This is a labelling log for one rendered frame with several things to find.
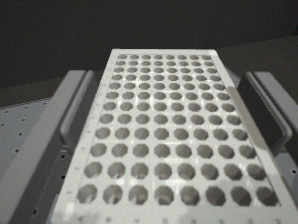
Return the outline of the light grey rectangular plate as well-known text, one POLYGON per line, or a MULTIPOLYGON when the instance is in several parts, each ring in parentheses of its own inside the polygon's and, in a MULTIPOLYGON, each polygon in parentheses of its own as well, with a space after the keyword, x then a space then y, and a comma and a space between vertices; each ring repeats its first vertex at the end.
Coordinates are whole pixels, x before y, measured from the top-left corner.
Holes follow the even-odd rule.
MULTIPOLYGON (((240 78, 228 68, 226 70, 237 88, 240 78)), ((51 98, 0 108, 0 180, 51 98)), ((52 224, 50 218, 72 157, 61 150, 29 224, 52 224)), ((289 153, 280 153, 274 159, 298 201, 298 168, 289 153)))

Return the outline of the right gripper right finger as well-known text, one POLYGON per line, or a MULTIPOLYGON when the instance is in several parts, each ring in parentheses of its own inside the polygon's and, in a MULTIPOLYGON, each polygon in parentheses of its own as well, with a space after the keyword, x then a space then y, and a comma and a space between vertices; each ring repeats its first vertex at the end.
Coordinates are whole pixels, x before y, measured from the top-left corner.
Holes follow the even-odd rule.
POLYGON ((298 105, 269 72, 245 72, 237 91, 273 157, 289 153, 298 168, 298 105))

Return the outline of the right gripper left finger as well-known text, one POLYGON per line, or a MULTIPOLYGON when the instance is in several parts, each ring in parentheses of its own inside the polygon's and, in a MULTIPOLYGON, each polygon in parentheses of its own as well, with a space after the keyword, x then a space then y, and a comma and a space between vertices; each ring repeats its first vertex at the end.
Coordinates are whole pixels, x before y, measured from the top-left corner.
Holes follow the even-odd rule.
POLYGON ((74 155, 98 90, 70 70, 0 180, 0 224, 29 224, 61 150, 74 155))

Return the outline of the white well plate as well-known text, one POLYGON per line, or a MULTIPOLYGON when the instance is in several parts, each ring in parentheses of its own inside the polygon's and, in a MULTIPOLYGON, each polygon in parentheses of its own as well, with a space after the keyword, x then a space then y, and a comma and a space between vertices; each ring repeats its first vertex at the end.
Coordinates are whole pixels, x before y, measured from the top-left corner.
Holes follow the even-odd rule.
POLYGON ((112 49, 51 222, 298 224, 298 202, 215 50, 112 49))

